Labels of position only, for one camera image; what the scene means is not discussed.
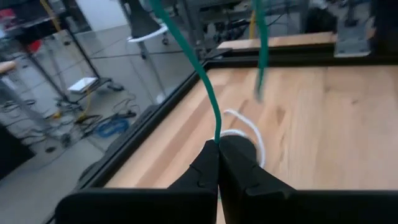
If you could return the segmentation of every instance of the green cable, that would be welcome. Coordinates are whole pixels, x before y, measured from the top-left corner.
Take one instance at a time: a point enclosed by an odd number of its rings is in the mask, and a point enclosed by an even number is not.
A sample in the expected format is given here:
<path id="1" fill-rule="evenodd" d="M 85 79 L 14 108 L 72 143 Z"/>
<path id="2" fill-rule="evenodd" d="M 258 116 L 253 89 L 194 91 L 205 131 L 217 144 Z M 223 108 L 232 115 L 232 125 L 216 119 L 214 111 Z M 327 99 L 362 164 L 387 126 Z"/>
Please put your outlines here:
<path id="1" fill-rule="evenodd" d="M 189 61 L 195 68 L 195 71 L 199 74 L 199 77 L 202 79 L 202 81 L 205 84 L 205 88 L 209 96 L 210 103 L 213 107 L 213 111 L 216 116 L 216 130 L 214 135 L 214 142 L 218 144 L 220 141 L 220 132 L 221 132 L 221 113 L 210 80 L 207 77 L 206 72 L 201 66 L 200 62 L 196 58 L 195 54 L 191 50 L 188 42 L 184 39 L 179 29 L 174 25 L 170 17 L 163 10 L 163 7 L 159 2 L 159 0 L 150 0 L 150 4 L 152 5 L 152 9 L 154 10 L 155 14 L 159 16 L 163 20 L 163 22 L 167 25 L 170 33 L 174 36 L 175 40 L 178 42 L 179 46 L 184 51 L 184 54 L 188 57 Z"/>
<path id="2" fill-rule="evenodd" d="M 264 22 L 264 11 L 262 7 L 262 0 L 254 0 L 254 9 L 256 12 L 257 25 L 259 27 L 261 49 L 259 54 L 259 75 L 256 82 L 256 96 L 257 100 L 262 100 L 262 91 L 264 85 L 264 68 L 268 62 L 268 27 Z"/>

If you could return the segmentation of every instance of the blue cable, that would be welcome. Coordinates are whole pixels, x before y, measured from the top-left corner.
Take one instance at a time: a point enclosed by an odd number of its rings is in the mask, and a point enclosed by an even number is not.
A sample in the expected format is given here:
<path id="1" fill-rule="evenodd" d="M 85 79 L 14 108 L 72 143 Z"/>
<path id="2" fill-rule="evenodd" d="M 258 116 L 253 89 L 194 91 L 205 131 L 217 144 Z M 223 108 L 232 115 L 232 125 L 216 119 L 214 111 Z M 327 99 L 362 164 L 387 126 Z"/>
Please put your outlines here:
<path id="1" fill-rule="evenodd" d="M 96 134 L 101 138 L 108 138 L 116 133 L 127 131 L 130 124 L 129 121 L 122 118 L 110 119 L 108 122 L 98 125 Z"/>

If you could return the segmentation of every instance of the table leg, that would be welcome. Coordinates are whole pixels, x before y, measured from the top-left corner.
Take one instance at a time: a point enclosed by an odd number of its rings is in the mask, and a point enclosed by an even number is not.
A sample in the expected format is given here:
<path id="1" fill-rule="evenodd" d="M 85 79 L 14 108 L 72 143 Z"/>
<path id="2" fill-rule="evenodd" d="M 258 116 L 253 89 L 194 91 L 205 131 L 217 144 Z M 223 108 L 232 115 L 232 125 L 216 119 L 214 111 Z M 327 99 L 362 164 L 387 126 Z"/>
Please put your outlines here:
<path id="1" fill-rule="evenodd" d="M 83 49 L 83 47 L 79 44 L 79 41 L 77 40 L 76 36 L 73 34 L 73 32 L 69 29 L 69 27 L 67 26 L 66 31 L 68 32 L 69 36 L 72 38 L 73 42 L 75 43 L 75 45 L 77 46 L 78 50 L 80 51 L 80 53 L 82 54 L 83 58 L 85 59 L 85 61 L 87 62 L 88 66 L 91 68 L 91 71 L 93 71 L 94 75 L 97 78 L 101 78 L 97 69 L 94 67 L 94 65 L 91 63 L 90 58 L 87 56 L 85 50 Z"/>
<path id="2" fill-rule="evenodd" d="M 64 92 L 57 86 L 57 84 L 52 80 L 51 76 L 47 73 L 47 71 L 43 68 L 43 66 L 36 60 L 35 57 L 29 52 L 29 49 L 25 49 L 27 53 L 27 58 L 33 63 L 33 65 L 40 71 L 43 77 L 50 83 L 52 88 L 61 96 L 62 100 L 65 102 L 70 102 L 69 98 Z"/>

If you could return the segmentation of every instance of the black metal frame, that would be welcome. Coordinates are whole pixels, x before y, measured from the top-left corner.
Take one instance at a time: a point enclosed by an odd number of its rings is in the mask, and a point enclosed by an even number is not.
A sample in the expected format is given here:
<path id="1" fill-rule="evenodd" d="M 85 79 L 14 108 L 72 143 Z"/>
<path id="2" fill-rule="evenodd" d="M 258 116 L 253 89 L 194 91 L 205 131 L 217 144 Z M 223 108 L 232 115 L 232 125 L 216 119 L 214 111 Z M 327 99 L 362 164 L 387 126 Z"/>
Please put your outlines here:
<path id="1" fill-rule="evenodd" d="M 334 58 L 333 48 L 333 44 L 271 47 L 269 49 L 269 66 L 324 67 L 398 64 L 398 56 L 394 55 L 372 54 L 362 58 Z M 220 54 L 213 52 L 213 56 L 202 63 L 206 71 L 227 67 L 252 68 L 258 64 L 258 48 L 242 50 L 223 49 L 221 51 Z M 78 183 L 76 189 L 103 187 L 199 80 L 200 78 L 196 72 L 191 73 L 161 105 L 150 106 L 126 133 L 109 146 L 106 155 L 86 173 Z M 50 223 L 52 220 L 53 216 L 46 223 Z"/>
<path id="2" fill-rule="evenodd" d="M 60 27 L 63 30 L 66 30 L 68 35 L 72 38 L 73 43 L 76 45 L 79 53 L 83 56 L 83 60 L 88 64 L 90 70 L 93 72 L 93 75 L 98 79 L 96 83 L 94 83 L 92 86 L 90 86 L 91 91 L 95 91 L 98 87 L 104 85 L 105 83 L 110 83 L 113 84 L 113 79 L 112 78 L 106 78 L 106 77 L 101 77 L 95 68 L 95 66 L 92 64 L 90 58 L 86 54 L 84 48 L 80 45 L 78 39 L 74 35 L 74 33 L 70 30 L 70 27 L 67 22 L 67 17 L 69 16 L 69 13 L 67 11 L 61 12 L 60 14 L 57 14 L 58 18 L 60 19 Z M 79 101 L 84 99 L 86 97 L 86 94 L 84 95 L 67 95 L 64 93 L 60 87 L 57 86 L 57 84 L 52 80 L 50 74 L 44 69 L 44 67 L 40 64 L 40 62 L 32 55 L 32 53 L 29 50 L 28 45 L 32 43 L 35 40 L 43 39 L 49 35 L 52 35 L 54 33 L 57 33 L 57 30 L 55 30 L 53 24 L 51 21 L 42 21 L 39 23 L 27 23 L 25 26 L 24 24 L 21 24 L 20 30 L 16 32 L 13 36 L 19 44 L 22 46 L 22 49 L 24 52 L 27 54 L 28 59 L 34 64 L 34 66 L 39 70 L 39 72 L 44 76 L 44 78 L 50 83 L 52 88 L 57 92 L 57 94 L 60 96 L 60 98 L 57 98 L 57 105 L 60 106 L 62 102 L 68 103 L 68 104 L 73 104 L 77 105 L 79 109 L 83 110 L 83 108 L 79 105 Z M 121 86 L 120 88 L 111 88 L 115 91 L 123 90 L 123 87 Z"/>

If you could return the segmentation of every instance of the metal pole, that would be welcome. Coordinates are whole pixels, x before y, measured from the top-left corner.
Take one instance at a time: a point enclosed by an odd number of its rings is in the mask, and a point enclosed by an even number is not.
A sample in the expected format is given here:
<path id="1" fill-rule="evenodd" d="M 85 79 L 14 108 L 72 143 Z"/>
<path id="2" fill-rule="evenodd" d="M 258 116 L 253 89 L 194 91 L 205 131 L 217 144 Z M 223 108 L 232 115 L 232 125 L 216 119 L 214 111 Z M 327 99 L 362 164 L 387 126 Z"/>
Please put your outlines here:
<path id="1" fill-rule="evenodd" d="M 73 42 L 75 43 L 75 45 L 77 46 L 78 50 L 80 51 L 80 53 L 82 54 L 83 58 L 85 59 L 85 61 L 87 62 L 88 66 L 91 68 L 91 71 L 93 71 L 94 75 L 97 78 L 101 78 L 99 73 L 97 72 L 97 69 L 94 67 L 94 65 L 91 63 L 90 58 L 87 56 L 85 50 L 83 49 L 83 47 L 79 44 L 79 41 L 77 40 L 76 36 L 73 34 L 73 32 L 70 30 L 69 26 L 66 25 L 66 31 L 68 32 L 69 36 L 72 38 Z"/>
<path id="2" fill-rule="evenodd" d="M 30 109 L 24 100 L 19 98 L 18 94 L 14 90 L 10 89 L 3 81 L 0 80 L 0 88 L 3 89 L 7 95 L 14 101 L 15 104 L 21 107 L 21 110 L 25 112 L 26 116 L 30 118 L 40 129 L 45 133 L 51 128 L 51 125 L 44 120 L 44 118 L 36 111 Z"/>
<path id="3" fill-rule="evenodd" d="M 64 92 L 57 86 L 57 84 L 52 80 L 51 76 L 45 71 L 43 66 L 36 60 L 35 57 L 30 53 L 29 49 L 25 48 L 27 53 L 27 58 L 33 63 L 33 65 L 39 70 L 39 72 L 43 75 L 43 77 L 50 83 L 52 88 L 61 96 L 62 100 L 65 102 L 70 102 L 69 98 Z"/>
<path id="4" fill-rule="evenodd" d="M 164 96 L 166 97 L 166 91 L 165 88 L 162 84 L 162 80 L 160 79 L 159 73 L 157 72 L 157 69 L 155 67 L 154 62 L 152 61 L 152 57 L 149 55 L 149 52 L 147 50 L 147 47 L 145 46 L 145 44 L 143 42 L 138 42 L 138 46 L 140 47 L 140 49 L 142 49 L 144 51 L 144 54 L 147 56 L 147 60 L 149 62 L 149 66 L 151 67 L 151 69 L 154 71 L 155 73 L 155 78 L 160 86 L 160 89 L 162 90 L 162 93 L 164 94 Z"/>

